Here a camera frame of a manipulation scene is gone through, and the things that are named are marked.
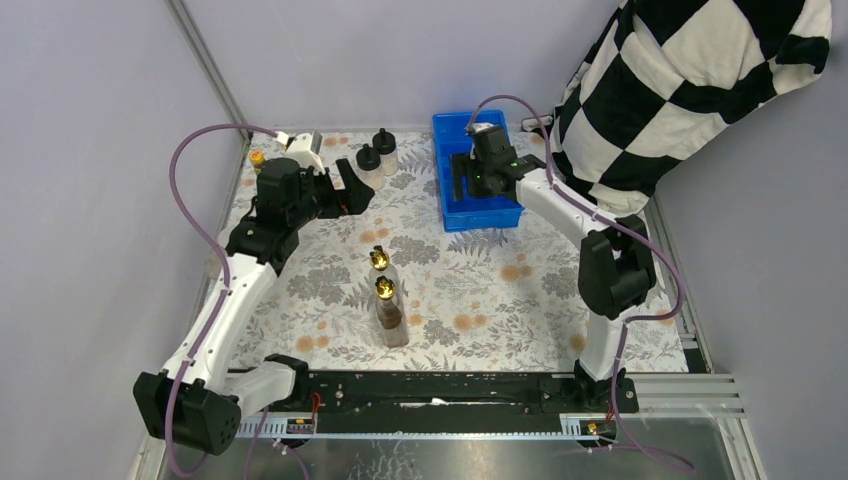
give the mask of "bottle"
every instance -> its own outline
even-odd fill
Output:
[[[386,175],[394,175],[397,173],[397,142],[395,136],[387,132],[385,128],[381,128],[380,132],[374,135],[371,139],[374,148],[380,152],[380,160],[383,162],[383,173]]]
[[[365,144],[358,152],[356,152],[356,165],[362,172],[359,179],[377,191],[383,188],[386,179],[383,178],[383,168],[380,161],[380,154],[377,150],[371,148],[371,145]]]
[[[395,283],[385,276],[375,284],[377,296],[374,298],[374,310],[383,330],[383,340],[389,348],[402,347],[409,343],[406,332],[406,315],[403,313],[403,300],[396,295]]]
[[[400,275],[397,269],[389,261],[389,254],[380,245],[374,245],[369,254],[371,256],[371,271],[368,272],[368,280],[376,284],[377,278],[384,276],[400,287]]]
[[[262,165],[265,163],[265,155],[260,150],[251,150],[247,158],[253,164],[253,171],[259,175],[259,171],[262,170]]]

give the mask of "black lid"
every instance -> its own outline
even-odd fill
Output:
[[[374,144],[374,148],[380,152],[380,155],[388,155],[394,152],[397,148],[395,136],[387,132],[385,128],[381,128],[380,132],[374,135],[374,138],[371,139],[371,143]]]
[[[371,148],[371,145],[366,143],[356,152],[356,164],[366,172],[376,170],[380,166],[380,154],[377,153],[376,148]]]

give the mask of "blue plastic container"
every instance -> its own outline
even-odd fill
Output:
[[[504,197],[472,198],[468,194],[468,184],[463,180],[463,199],[457,202],[453,198],[453,176],[451,175],[451,155],[471,151],[471,137],[465,133],[465,126],[471,119],[471,112],[439,113],[433,115],[433,142],[436,146],[436,166],[439,174],[439,192],[442,197],[442,218],[446,232],[461,232],[474,228],[512,228],[518,226],[518,219],[524,207]],[[483,110],[477,115],[477,123],[492,123],[506,128],[506,120],[500,110]]]

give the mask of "gold bottle cap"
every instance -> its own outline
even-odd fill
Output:
[[[377,296],[383,300],[389,300],[395,296],[395,284],[386,277],[377,279]]]
[[[255,167],[258,167],[259,165],[262,165],[263,162],[265,162],[265,155],[263,155],[262,152],[259,150],[252,150],[250,152],[250,155],[247,156],[247,158],[250,159],[250,163],[252,163]]]
[[[389,268],[389,254],[383,251],[380,245],[374,245],[374,250],[371,251],[371,266],[379,271]]]

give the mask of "floral tablecloth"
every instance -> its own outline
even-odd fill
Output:
[[[300,246],[258,305],[231,366],[283,353],[325,369],[571,371],[586,345],[588,320],[577,293],[577,249],[529,211],[518,228],[446,233],[431,135],[396,136],[398,173],[386,178],[365,214],[316,220],[300,231]],[[325,133],[321,157],[325,164],[342,157],[353,164],[370,138]],[[535,135],[512,134],[512,140],[520,155],[543,154]],[[265,135],[254,137],[252,149],[266,158],[282,153]],[[255,175],[245,161],[230,225],[254,194]],[[375,244],[389,252],[402,279],[406,347],[384,347],[369,311],[368,252]],[[668,307],[656,288],[644,310]],[[625,357],[631,371],[686,371],[673,320],[633,325]]]

